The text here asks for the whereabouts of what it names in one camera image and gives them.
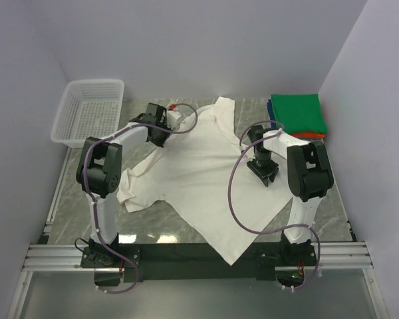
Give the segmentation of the white t shirt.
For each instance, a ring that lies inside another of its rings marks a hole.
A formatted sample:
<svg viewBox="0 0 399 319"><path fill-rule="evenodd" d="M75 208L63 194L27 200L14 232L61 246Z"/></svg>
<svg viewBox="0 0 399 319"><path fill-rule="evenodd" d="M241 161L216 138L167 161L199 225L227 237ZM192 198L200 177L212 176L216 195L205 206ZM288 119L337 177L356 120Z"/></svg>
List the white t shirt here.
<svg viewBox="0 0 399 319"><path fill-rule="evenodd" d="M220 97L180 128L191 132L170 136L163 148L122 173L117 199L132 213L156 201L170 204L229 264L245 252L256 236L290 202L284 159L274 156L280 172L265 187L240 156L234 134L235 101Z"/></svg>

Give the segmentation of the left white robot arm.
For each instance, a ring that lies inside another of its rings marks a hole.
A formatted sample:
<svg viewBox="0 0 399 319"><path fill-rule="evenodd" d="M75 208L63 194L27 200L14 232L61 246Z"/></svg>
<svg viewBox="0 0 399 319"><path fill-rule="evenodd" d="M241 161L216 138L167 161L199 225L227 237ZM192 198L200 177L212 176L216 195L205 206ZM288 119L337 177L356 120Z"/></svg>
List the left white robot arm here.
<svg viewBox="0 0 399 319"><path fill-rule="evenodd" d="M120 258L110 195L116 191L121 180L123 153L146 142L162 147L172 131L168 111L160 108L142 113L109 136L85 140L76 180L89 201L92 226L89 245L101 245L96 251L96 259L103 266L114 266Z"/></svg>

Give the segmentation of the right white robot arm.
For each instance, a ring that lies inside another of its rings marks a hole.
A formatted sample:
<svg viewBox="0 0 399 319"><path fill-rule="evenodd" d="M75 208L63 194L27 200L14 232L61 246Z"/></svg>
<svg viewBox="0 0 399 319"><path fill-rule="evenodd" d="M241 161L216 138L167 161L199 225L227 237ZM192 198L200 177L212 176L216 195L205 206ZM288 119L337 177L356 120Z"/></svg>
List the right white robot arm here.
<svg viewBox="0 0 399 319"><path fill-rule="evenodd" d="M277 137L261 141L276 134L276 128L255 124L245 132L254 145L254 158L247 167L265 186L274 182L280 172L279 164L272 158L277 154L287 160L287 183L293 195L288 229L281 233L279 259L293 265L299 259L313 254L312 233L308 230L319 204L334 185L334 177L325 145L321 141L300 140L284 131Z"/></svg>

